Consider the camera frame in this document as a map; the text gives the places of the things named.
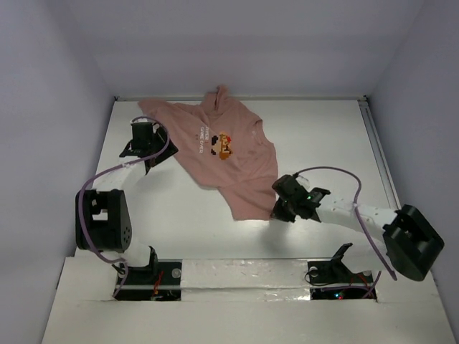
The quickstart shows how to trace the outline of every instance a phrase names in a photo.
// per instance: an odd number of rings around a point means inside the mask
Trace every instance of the purple cable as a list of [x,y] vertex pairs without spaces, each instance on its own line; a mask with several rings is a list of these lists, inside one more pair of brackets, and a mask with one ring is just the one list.
[[376,279],[374,280],[372,287],[368,289],[368,292],[364,296],[361,297],[362,299],[366,299],[373,292],[374,288],[376,287],[376,283],[378,283],[380,277],[381,272],[378,272],[378,275],[376,276]]
[[135,160],[129,161],[128,163],[121,163],[119,165],[113,166],[111,168],[108,168],[108,169],[96,174],[92,178],[89,178],[83,184],[80,192],[78,193],[78,217],[80,218],[81,229],[82,229],[83,235],[85,236],[86,242],[90,247],[90,251],[93,252],[96,256],[98,256],[105,263],[108,263],[108,264],[121,263],[124,266],[125,274],[123,276],[123,279],[120,282],[120,285],[118,286],[116,291],[113,293],[113,297],[115,297],[119,293],[121,287],[124,285],[124,283],[126,282],[126,279],[128,278],[128,263],[127,263],[126,259],[124,259],[124,258],[108,259],[107,257],[104,257],[98,251],[97,247],[94,245],[94,243],[93,243],[93,241],[92,241],[92,239],[91,239],[91,237],[89,235],[89,232],[87,231],[87,227],[86,227],[85,215],[83,213],[83,194],[85,193],[86,188],[91,183],[93,183],[97,178],[99,178],[99,177],[101,177],[101,176],[103,176],[103,175],[105,175],[107,173],[119,170],[120,168],[123,168],[123,167],[125,167],[127,165],[133,165],[135,163],[141,163],[142,161],[154,159],[154,158],[158,157],[159,155],[161,155],[167,149],[171,139],[169,137],[169,133],[168,133],[166,127],[164,125],[162,125],[159,121],[153,120],[152,118],[147,117],[147,116],[136,117],[131,121],[131,123],[136,122],[137,120],[140,120],[140,119],[150,120],[151,122],[158,123],[161,127],[163,127],[163,129],[166,131],[166,143],[164,143],[164,147],[158,153],[154,153],[154,154],[152,154],[150,156],[146,156],[145,158],[135,159]]
[[[360,223],[360,226],[362,228],[362,230],[364,231],[365,233],[365,236],[366,238],[368,239],[368,242],[370,243],[370,245],[372,246],[374,252],[377,254],[379,260],[381,260],[381,263],[384,265],[384,267],[386,268],[386,270],[389,272],[390,276],[392,277],[392,279],[394,281],[397,281],[397,276],[395,274],[395,271],[392,270],[389,266],[389,264],[387,264],[386,260],[384,259],[384,257],[382,256],[382,253],[378,250],[376,244],[374,243],[372,237],[370,236],[370,233],[368,232],[368,229],[366,229],[366,226],[365,226],[365,223],[364,223],[364,220],[362,219],[362,217],[360,216],[360,212],[359,212],[359,207],[357,205],[357,201],[359,199],[359,194],[360,194],[360,191],[361,191],[361,180],[358,176],[356,176],[355,174],[353,174],[352,172],[349,172],[348,170],[344,170],[342,168],[339,168],[339,167],[332,167],[332,166],[316,166],[316,167],[310,167],[310,168],[304,168],[303,170],[300,170],[298,171],[297,173],[295,173],[294,176],[299,176],[300,173],[303,173],[303,172],[307,172],[307,171],[312,171],[312,170],[334,170],[334,171],[340,171],[340,172],[343,172],[345,174],[348,174],[352,177],[355,178],[355,180],[357,181],[358,183],[358,187],[357,187],[357,191],[356,191],[356,194],[354,195],[354,211],[355,211],[355,214],[356,214],[356,217],[357,217],[357,221],[359,221]],[[376,281],[378,280],[379,278],[377,278],[374,283],[373,283],[373,288],[376,284]]]

